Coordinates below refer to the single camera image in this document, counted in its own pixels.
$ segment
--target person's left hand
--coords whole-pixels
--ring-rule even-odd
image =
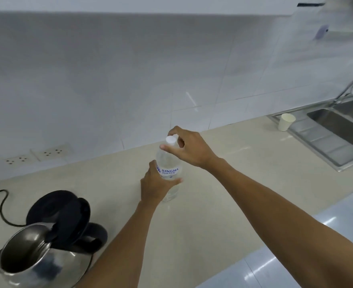
[[[141,199],[144,204],[156,208],[166,196],[171,187],[182,182],[182,178],[175,180],[163,179],[157,171],[157,162],[149,163],[149,170],[141,179]]]

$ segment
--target clear plastic bottle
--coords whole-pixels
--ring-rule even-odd
[[[177,139],[174,136],[166,137],[166,143],[171,146],[175,146]],[[170,154],[164,150],[159,149],[156,156],[157,170],[159,174],[165,180],[174,180],[181,177],[182,165],[180,159],[173,154]],[[163,202],[174,199],[179,190],[179,185],[172,187],[163,199]]]

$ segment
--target bottle cap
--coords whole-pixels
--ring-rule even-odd
[[[174,136],[169,135],[168,137],[166,137],[166,142],[168,145],[175,145],[177,139]]]

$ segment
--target beige countertop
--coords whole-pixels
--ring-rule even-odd
[[[202,133],[232,166],[270,187],[310,214],[353,192],[353,167],[338,173],[267,117]],[[0,181],[11,194],[8,220],[23,224],[44,194],[70,190],[91,205],[92,222],[102,224],[109,241],[133,213],[139,180],[155,159],[159,144]],[[226,190],[206,171],[184,164],[178,196],[157,208],[145,248],[140,288],[193,288],[262,246]],[[0,249],[18,228],[0,218]],[[0,288],[8,287],[0,276]]]

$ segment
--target white paper cup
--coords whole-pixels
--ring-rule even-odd
[[[295,116],[289,113],[283,113],[280,116],[278,129],[280,131],[286,131],[289,129],[290,125],[296,120]]]

